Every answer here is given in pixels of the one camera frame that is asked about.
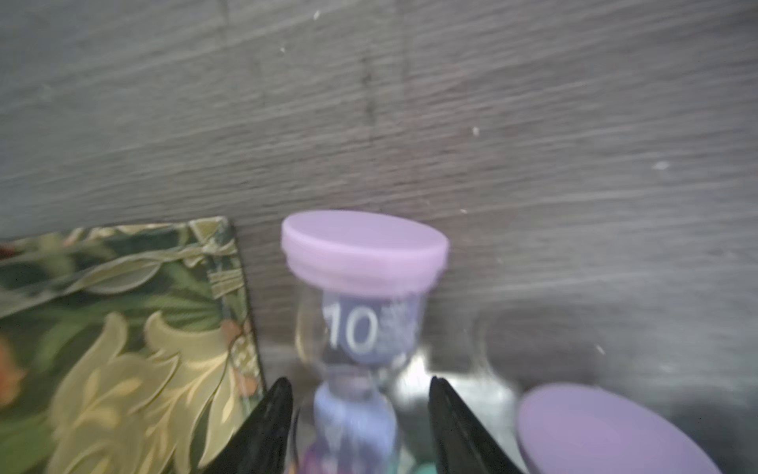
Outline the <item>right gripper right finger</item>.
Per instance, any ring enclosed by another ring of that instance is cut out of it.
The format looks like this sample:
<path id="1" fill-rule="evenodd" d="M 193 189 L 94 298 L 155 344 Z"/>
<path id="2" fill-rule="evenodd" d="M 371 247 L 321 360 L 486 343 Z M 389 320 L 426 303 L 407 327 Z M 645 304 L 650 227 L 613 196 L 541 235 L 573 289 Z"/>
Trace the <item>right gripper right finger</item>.
<path id="1" fill-rule="evenodd" d="M 430 381 L 428 414 L 437 473 L 521 473 L 443 377 Z"/>

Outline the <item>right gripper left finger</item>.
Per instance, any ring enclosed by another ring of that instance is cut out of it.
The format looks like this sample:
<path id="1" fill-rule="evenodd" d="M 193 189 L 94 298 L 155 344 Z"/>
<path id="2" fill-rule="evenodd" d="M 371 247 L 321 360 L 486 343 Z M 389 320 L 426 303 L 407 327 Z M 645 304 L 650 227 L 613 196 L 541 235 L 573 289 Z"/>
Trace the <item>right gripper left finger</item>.
<path id="1" fill-rule="evenodd" d="M 203 473 L 282 474 L 292 414 L 292 384 L 280 377 Z"/>

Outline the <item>purple hourglass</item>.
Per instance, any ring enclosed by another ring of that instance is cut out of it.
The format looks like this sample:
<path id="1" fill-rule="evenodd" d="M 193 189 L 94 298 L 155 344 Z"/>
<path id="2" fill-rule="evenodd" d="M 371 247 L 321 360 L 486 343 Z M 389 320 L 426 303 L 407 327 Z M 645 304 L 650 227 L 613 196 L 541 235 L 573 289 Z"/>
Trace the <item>purple hourglass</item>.
<path id="1" fill-rule="evenodd" d="M 598 387 L 554 383 L 521 399 L 516 437 L 531 473 L 718 473 L 665 418 Z"/>
<path id="2" fill-rule="evenodd" d="M 394 473 L 401 441 L 387 381 L 412 359 L 449 241 L 418 221 L 301 211 L 281 225 L 298 282 L 295 345 L 319 386 L 297 410 L 297 473 Z"/>

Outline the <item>cream canvas tote bag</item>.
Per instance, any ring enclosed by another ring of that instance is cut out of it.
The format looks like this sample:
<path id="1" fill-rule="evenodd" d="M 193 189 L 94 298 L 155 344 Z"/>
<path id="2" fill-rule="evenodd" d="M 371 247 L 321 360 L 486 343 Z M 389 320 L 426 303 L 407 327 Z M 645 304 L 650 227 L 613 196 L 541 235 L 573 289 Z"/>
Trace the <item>cream canvas tote bag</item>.
<path id="1" fill-rule="evenodd" d="M 1 469 L 199 473 L 265 393 L 222 216 L 1 244 Z"/>

